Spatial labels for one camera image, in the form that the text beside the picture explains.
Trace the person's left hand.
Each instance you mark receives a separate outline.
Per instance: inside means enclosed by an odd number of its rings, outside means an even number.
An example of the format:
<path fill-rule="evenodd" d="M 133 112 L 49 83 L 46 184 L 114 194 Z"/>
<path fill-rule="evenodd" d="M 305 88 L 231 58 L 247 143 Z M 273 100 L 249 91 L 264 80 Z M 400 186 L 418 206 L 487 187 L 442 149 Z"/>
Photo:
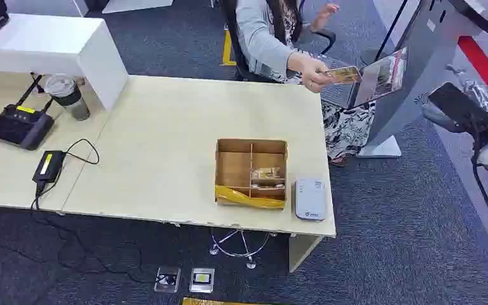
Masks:
<path fill-rule="evenodd" d="M 310 30 L 316 32 L 325 28 L 329 18 L 340 10 L 340 6 L 334 3 L 327 3 L 319 9 L 316 18 L 310 23 Z"/>

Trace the person's right hand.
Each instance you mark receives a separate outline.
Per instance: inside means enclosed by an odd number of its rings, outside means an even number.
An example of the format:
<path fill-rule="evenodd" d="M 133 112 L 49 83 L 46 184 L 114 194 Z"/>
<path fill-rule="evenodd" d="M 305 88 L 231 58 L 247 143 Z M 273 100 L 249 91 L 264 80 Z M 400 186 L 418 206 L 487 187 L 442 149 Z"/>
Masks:
<path fill-rule="evenodd" d="M 332 78 L 325 74 L 328 67 L 321 60 L 310 55 L 293 52 L 288 57 L 287 68 L 300 72 L 302 74 L 301 83 L 313 93 L 321 92 L 324 87 L 332 83 Z"/>

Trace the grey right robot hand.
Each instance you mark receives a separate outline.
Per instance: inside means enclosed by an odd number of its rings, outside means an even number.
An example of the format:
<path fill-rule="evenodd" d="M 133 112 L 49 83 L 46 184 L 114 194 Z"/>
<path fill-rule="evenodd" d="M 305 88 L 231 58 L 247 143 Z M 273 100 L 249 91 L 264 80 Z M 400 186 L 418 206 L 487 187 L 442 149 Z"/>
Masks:
<path fill-rule="evenodd" d="M 445 82 L 426 95 L 423 117 L 452 133 L 472 136 L 488 131 L 488 92 L 485 86 L 465 78 L 466 69 L 445 66 L 457 77 L 458 85 Z"/>

